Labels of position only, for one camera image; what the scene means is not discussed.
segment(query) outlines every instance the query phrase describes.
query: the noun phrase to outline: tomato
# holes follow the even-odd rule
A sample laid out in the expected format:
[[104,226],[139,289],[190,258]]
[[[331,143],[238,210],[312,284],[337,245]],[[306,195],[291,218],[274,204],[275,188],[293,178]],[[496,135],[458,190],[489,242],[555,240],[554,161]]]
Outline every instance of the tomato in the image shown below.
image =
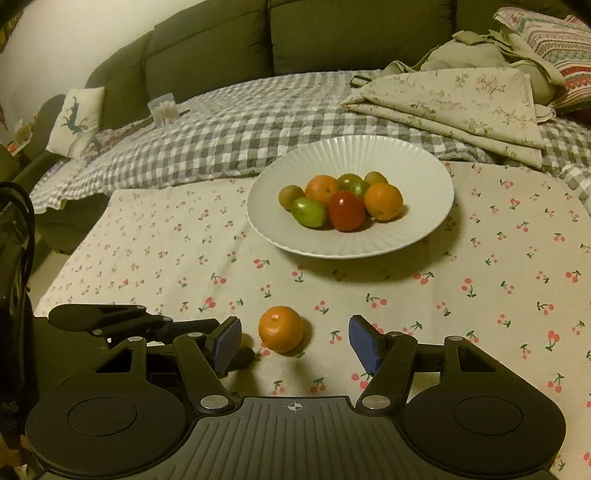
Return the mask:
[[357,230],[365,220],[365,205],[353,193],[339,190],[329,200],[330,221],[338,231]]

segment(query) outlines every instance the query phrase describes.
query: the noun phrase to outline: plate of fruit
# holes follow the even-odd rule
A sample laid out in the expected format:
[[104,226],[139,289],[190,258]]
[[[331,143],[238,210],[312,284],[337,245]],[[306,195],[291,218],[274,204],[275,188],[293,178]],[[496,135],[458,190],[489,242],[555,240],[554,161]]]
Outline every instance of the plate of fruit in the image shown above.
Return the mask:
[[365,258],[423,239],[453,200],[450,174],[426,150],[396,138],[348,135],[275,160],[252,185],[246,213],[283,250]]

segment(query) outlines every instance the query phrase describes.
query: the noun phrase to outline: white wall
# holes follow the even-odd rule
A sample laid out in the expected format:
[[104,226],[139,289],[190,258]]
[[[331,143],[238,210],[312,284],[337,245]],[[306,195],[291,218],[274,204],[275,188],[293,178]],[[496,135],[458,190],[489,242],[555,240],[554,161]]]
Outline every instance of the white wall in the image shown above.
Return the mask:
[[[83,87],[114,51],[200,1],[34,0],[0,53],[0,104],[10,131],[48,98]],[[7,141],[3,128],[0,140]]]

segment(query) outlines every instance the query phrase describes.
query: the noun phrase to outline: cherry print tablecloth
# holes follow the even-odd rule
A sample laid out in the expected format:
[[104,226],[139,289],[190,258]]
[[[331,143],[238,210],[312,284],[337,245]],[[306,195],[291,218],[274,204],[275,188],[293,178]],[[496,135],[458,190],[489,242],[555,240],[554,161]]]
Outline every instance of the cherry print tablecloth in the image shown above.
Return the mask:
[[[117,191],[36,314],[67,302],[143,304],[179,321],[235,314],[257,358],[223,380],[231,392],[353,402],[369,379],[349,346],[351,315],[422,343],[463,335],[560,406],[568,428],[553,472],[589,480],[591,219],[561,180],[446,166],[456,203],[443,224],[403,251],[353,261],[260,238],[245,214],[254,179]],[[258,319],[273,305],[296,309],[311,331],[294,355],[260,345]]]

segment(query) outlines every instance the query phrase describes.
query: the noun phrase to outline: ribbed gray panel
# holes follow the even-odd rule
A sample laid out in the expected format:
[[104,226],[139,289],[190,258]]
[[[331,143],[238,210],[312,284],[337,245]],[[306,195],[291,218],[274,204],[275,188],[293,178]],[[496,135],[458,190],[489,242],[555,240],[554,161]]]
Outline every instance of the ribbed gray panel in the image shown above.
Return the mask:
[[[290,409],[297,403],[301,408]],[[129,480],[464,480],[418,457],[384,418],[344,397],[246,398],[201,419],[187,442]],[[547,472],[527,480],[552,480]],[[47,473],[41,480],[62,480]]]

